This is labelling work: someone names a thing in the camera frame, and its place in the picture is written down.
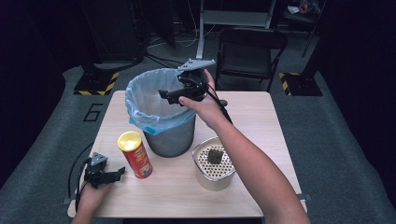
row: dark sponge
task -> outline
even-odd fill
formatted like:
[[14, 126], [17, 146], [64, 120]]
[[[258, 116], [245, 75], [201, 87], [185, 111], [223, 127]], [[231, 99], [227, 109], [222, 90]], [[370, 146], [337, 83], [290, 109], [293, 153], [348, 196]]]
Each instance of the dark sponge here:
[[215, 149], [210, 149], [207, 154], [207, 161], [213, 164], [220, 164], [222, 160], [223, 151], [218, 151]]

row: can lid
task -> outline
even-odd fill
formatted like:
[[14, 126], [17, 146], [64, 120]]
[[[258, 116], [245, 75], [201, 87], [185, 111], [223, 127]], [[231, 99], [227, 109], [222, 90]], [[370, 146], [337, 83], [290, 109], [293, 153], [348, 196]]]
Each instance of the can lid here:
[[142, 137], [137, 132], [127, 132], [120, 135], [117, 145], [122, 151], [133, 151], [142, 144]]

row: trash can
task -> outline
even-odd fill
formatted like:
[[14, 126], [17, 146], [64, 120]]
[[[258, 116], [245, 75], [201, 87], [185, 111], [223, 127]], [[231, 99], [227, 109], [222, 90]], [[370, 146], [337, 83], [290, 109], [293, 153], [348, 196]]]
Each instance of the trash can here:
[[195, 130], [195, 111], [169, 105], [158, 90], [183, 88], [177, 79], [182, 72], [162, 68], [132, 79], [125, 91], [129, 122], [144, 131], [151, 150], [162, 157], [177, 157], [189, 150]]

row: table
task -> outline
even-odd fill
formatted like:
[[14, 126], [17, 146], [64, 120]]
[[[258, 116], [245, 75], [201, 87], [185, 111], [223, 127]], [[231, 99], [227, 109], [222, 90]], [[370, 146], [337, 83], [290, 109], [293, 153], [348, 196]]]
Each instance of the table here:
[[269, 28], [276, 0], [271, 0], [268, 12], [238, 12], [205, 10], [204, 0], [201, 0], [199, 41], [196, 59], [203, 59], [204, 54], [204, 24], [258, 26]]
[[[107, 194], [96, 217], [262, 217], [262, 211], [236, 174], [221, 191], [202, 188], [194, 175], [191, 152], [206, 139], [216, 136], [197, 116], [195, 135], [189, 151], [175, 158], [154, 154], [140, 129], [128, 123], [124, 91], [114, 92], [99, 129], [92, 152], [108, 157], [105, 171], [126, 172]], [[218, 91], [228, 102], [233, 124], [279, 166], [297, 194], [300, 185], [269, 93], [264, 91]], [[138, 179], [117, 147], [118, 137], [128, 131], [143, 136], [153, 173]], [[74, 202], [68, 215], [75, 215]]]

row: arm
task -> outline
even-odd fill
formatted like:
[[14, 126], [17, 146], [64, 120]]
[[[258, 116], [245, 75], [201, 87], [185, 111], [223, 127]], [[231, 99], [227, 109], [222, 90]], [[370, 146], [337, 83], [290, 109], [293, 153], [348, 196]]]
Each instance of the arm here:
[[[212, 76], [205, 70], [210, 86]], [[267, 223], [309, 223], [309, 218], [288, 179], [274, 162], [221, 113], [211, 97], [195, 102], [186, 97], [179, 101], [195, 110], [218, 135], [236, 172], [264, 213]]]
[[91, 223], [93, 214], [102, 203], [105, 195], [113, 188], [114, 183], [99, 186], [95, 189], [90, 183], [86, 183], [81, 193], [81, 199], [78, 204], [78, 212], [73, 218], [72, 224]]

